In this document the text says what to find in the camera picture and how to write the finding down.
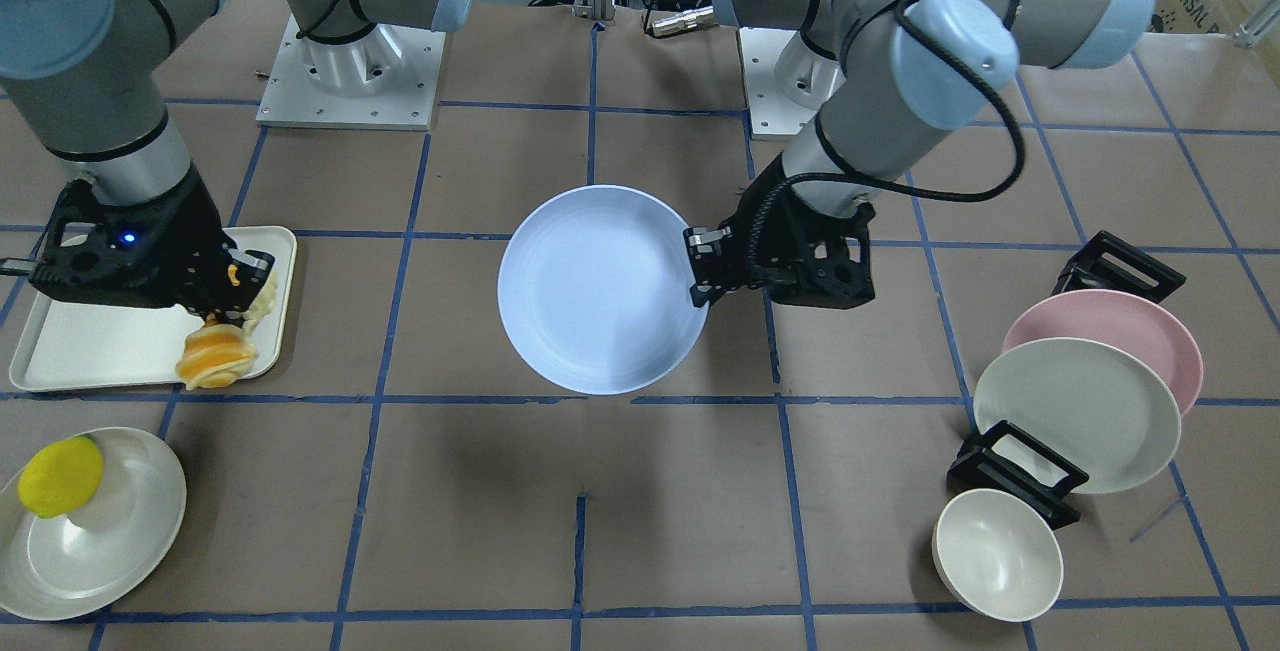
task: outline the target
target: lemon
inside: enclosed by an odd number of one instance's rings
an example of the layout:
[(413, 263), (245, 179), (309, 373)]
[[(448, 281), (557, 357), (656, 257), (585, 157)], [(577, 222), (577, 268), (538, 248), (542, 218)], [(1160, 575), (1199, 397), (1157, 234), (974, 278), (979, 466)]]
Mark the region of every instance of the lemon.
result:
[(50, 443), (27, 463), (18, 478), (18, 500), (42, 519), (87, 504), (102, 481), (102, 453), (88, 436)]

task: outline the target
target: pink plate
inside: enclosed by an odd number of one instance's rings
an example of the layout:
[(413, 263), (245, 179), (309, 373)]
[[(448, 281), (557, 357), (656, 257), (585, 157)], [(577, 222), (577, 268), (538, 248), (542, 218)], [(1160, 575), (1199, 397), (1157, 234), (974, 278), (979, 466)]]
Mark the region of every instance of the pink plate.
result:
[(1052, 336), (1088, 338), (1129, 352), (1164, 379), (1181, 414), (1199, 396), (1204, 361), (1196, 338), (1174, 315), (1143, 297), (1103, 288), (1051, 295), (1014, 322), (1002, 350)]

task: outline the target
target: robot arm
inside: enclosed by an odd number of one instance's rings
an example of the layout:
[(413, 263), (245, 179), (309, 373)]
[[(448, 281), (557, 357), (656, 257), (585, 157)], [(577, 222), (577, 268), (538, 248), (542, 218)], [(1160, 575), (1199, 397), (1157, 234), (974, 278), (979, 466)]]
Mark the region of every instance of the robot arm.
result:
[[(1019, 63), (1110, 67), (1133, 49), (1155, 0), (716, 0), (736, 22), (797, 28), (833, 50), (846, 82), (716, 230), (685, 231), (692, 303), (764, 286), (782, 304), (852, 308), (874, 299), (867, 224), (882, 191), (980, 201), (1021, 171), (1023, 139), (997, 90)], [(769, 9), (754, 10), (765, 4)], [(896, 183), (956, 128), (996, 105), (1014, 142), (1005, 182), (983, 194)], [(859, 253), (851, 255), (847, 238)]]
[(0, 272), (68, 303), (242, 324), (274, 258), (225, 235), (151, 81), (223, 1), (0, 0), (0, 86), (69, 178), (36, 261)]

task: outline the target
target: yellow fruit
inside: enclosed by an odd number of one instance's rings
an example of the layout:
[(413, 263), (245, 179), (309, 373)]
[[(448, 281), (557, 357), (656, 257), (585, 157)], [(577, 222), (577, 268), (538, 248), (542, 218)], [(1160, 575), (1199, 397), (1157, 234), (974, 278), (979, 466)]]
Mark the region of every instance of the yellow fruit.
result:
[(42, 519), (76, 510), (102, 481), (102, 453), (88, 436), (50, 443), (27, 463), (18, 478), (18, 500)]

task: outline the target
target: gray floor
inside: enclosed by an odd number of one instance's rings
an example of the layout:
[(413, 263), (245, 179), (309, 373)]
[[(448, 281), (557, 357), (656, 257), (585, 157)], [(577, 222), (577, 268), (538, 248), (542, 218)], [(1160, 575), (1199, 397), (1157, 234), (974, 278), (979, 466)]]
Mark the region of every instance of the gray floor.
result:
[[(1005, 96), (1025, 180), (977, 208), (878, 203), (873, 304), (740, 292), (668, 377), (577, 396), (503, 335), (506, 240), (589, 182), (690, 223), (731, 212), (781, 150), (746, 136), (733, 33), (477, 6), (430, 136), (260, 130), (255, 72), (287, 14), (233, 0), (156, 74), (229, 223), (300, 237), (283, 358), (225, 391), (0, 382), (0, 478), (119, 425), (164, 436), (189, 489), (138, 588), (70, 623), (0, 615), (0, 647), (1280, 647), (1280, 91), (1229, 41), (1148, 36), (1106, 72), (1023, 69)], [(914, 180), (996, 180), (1007, 141), (983, 118)], [(8, 100), (0, 128), (0, 253), (26, 255), (60, 174)], [(1203, 399), (1166, 472), (1075, 499), (1055, 609), (1001, 624), (933, 572), (945, 472), (1010, 322), (1101, 228), (1189, 278), (1166, 308), (1202, 347)], [(0, 279), (5, 359), (32, 299)]]

